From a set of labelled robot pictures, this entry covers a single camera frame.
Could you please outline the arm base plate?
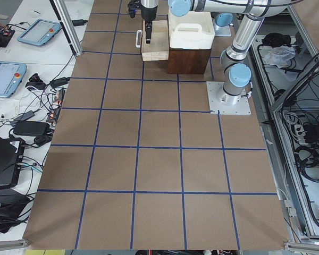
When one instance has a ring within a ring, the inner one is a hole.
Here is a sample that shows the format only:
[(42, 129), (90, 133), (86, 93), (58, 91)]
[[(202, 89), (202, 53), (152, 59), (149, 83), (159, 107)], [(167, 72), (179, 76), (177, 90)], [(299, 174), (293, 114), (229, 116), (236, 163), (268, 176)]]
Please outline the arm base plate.
[(220, 13), (214, 18), (213, 26), (216, 37), (231, 37), (230, 26), (232, 24), (232, 13)]
[(207, 81), (209, 112), (221, 115), (251, 115), (245, 88), (240, 95), (230, 96), (223, 90), (224, 82)]

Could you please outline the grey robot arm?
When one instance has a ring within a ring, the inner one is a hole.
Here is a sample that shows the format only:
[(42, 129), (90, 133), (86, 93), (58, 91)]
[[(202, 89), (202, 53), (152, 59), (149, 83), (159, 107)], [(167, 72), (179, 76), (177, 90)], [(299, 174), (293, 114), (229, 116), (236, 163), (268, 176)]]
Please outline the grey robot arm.
[(281, 13), (292, 1), (168, 1), (169, 11), (183, 17), (189, 12), (229, 12), (243, 14), (243, 20), (232, 44), (221, 54), (226, 81), (220, 88), (217, 100), (233, 106), (241, 98), (250, 81), (251, 71), (243, 64), (254, 37), (264, 19)]

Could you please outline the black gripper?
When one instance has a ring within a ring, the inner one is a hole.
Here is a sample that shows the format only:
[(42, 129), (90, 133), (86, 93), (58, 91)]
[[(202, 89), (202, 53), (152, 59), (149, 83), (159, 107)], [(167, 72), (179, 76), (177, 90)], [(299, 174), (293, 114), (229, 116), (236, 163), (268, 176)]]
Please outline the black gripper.
[(151, 43), (152, 38), (152, 21), (157, 17), (158, 0), (141, 0), (141, 16), (145, 22), (146, 43)]

